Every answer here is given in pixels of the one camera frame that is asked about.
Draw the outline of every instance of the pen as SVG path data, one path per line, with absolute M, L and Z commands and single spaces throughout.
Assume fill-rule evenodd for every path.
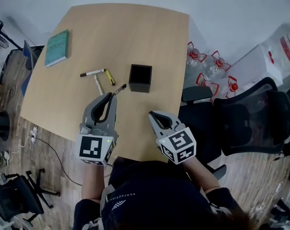
M 112 86 L 114 86 L 114 85 L 115 85 L 115 81 L 114 81 L 114 79 L 112 78 L 112 76 L 111 76 L 111 74 L 110 74 L 110 72 L 109 72 L 108 69 L 106 69 L 106 74 L 107 74 L 108 79 L 110 80 Z
M 98 82 L 98 78 L 97 78 L 97 76 L 96 76 L 95 74 L 94 74 L 94 79 L 95 79 L 96 85 L 97 85 L 97 87 L 98 87 L 98 89 L 99 89 L 99 93 L 100 93 L 100 95 L 103 95 L 102 88 L 101 88 L 101 86 L 100 86 L 100 84 L 99 84 L 99 82 Z
M 89 71 L 89 72 L 80 74 L 80 77 L 85 77 L 85 76 L 89 76 L 89 75 L 93 75 L 93 74 L 97 74 L 97 73 L 101 73 L 101 72 L 105 72 L 105 71 L 106 71 L 106 69 L 101 69 L 101 70 L 96 70 L 96 71 Z
M 122 90 L 124 90 L 127 87 L 127 84 L 123 84 L 117 91 L 115 91 L 113 93 L 113 95 L 117 95 L 119 92 L 121 92 Z

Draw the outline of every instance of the yellow marker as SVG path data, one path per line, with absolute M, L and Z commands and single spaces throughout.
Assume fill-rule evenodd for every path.
M 106 74 L 107 74 L 108 79 L 110 80 L 112 86 L 114 86 L 114 85 L 115 85 L 115 81 L 114 81 L 114 79 L 111 77 L 111 74 L 110 74 L 110 72 L 109 72 L 108 69 L 106 69 Z

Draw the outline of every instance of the black box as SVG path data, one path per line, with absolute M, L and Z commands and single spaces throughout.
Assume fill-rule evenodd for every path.
M 129 86 L 134 92 L 149 93 L 152 66 L 131 65 Z

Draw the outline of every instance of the black shirt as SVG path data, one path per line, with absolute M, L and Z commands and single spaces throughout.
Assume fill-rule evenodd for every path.
M 104 229 L 114 224 L 150 228 L 161 224 L 164 229 L 185 226 L 211 213 L 210 203 L 189 180 L 183 170 L 162 162 L 142 162 L 120 173 L 112 173 L 116 190 L 102 211 Z M 208 200 L 229 210 L 239 208 L 227 188 L 207 194 Z M 84 199 L 77 203 L 74 230 L 100 216 L 100 204 Z

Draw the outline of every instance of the table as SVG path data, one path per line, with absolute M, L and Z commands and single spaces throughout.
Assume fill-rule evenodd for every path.
M 59 136 L 74 141 L 85 107 L 99 95 L 93 76 L 104 92 L 113 92 L 129 80 L 131 64 L 152 66 L 150 93 L 117 96 L 119 134 L 112 156 L 138 161 L 166 157 L 156 148 L 148 119 L 151 110 L 178 114 L 185 72 L 189 16 L 168 9 L 136 4 L 88 4 L 71 7 L 55 31 L 70 32 L 68 59 L 44 66 L 44 47 L 30 78 L 21 116 Z

